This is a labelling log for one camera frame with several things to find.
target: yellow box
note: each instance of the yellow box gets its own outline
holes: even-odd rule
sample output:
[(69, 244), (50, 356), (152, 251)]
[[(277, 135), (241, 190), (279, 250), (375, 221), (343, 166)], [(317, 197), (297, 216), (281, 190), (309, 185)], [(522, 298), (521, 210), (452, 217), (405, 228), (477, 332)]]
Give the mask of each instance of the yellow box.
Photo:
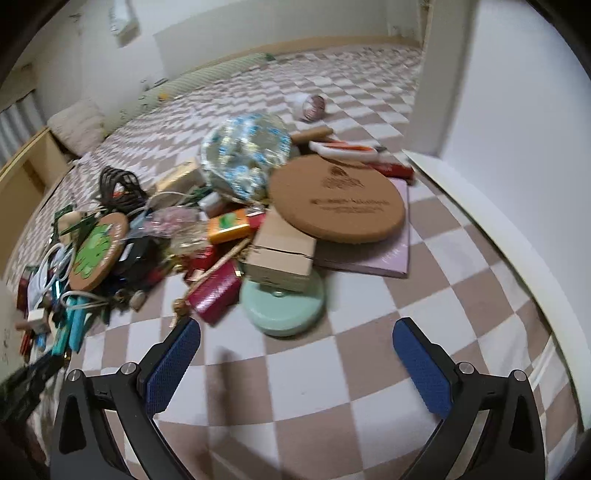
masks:
[(222, 244), (251, 234), (246, 210), (236, 210), (209, 220), (207, 239), (212, 245)]

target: lavender book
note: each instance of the lavender book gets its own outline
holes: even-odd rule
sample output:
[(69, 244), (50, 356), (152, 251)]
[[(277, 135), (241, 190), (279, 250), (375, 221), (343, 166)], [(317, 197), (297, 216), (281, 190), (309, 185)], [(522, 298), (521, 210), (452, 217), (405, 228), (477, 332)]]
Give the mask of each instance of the lavender book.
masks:
[(406, 277), (408, 274), (408, 185), (401, 179), (388, 179), (398, 189), (406, 207), (402, 230), (394, 235), (370, 244), (338, 244), (318, 240), (314, 253), (314, 265), (350, 272)]

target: black cable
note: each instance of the black cable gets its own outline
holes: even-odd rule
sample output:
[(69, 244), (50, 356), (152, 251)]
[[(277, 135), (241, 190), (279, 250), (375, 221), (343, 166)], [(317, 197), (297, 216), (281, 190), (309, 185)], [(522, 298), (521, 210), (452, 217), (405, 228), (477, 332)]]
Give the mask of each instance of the black cable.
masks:
[(99, 177), (99, 191), (100, 202), (109, 212), (128, 214), (143, 207), (148, 200), (148, 194), (139, 186), (135, 173), (120, 168), (103, 168)]

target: small cardboard box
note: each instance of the small cardboard box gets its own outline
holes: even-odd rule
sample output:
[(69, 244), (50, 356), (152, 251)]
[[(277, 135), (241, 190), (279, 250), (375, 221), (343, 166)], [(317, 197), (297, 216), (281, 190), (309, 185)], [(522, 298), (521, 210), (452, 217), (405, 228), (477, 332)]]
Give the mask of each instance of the small cardboard box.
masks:
[(257, 283), (304, 291), (315, 247), (315, 238), (293, 228), (272, 207), (246, 259), (246, 273)]

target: mint green round base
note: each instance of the mint green round base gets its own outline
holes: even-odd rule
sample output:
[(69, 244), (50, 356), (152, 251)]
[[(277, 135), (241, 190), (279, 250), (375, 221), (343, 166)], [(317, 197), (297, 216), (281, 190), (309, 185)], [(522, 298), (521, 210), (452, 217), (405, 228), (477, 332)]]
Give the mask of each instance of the mint green round base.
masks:
[(240, 289), (240, 303), (248, 319), (263, 333), (273, 337), (296, 335), (320, 316), (324, 286), (315, 271), (302, 293), (278, 290), (247, 279)]

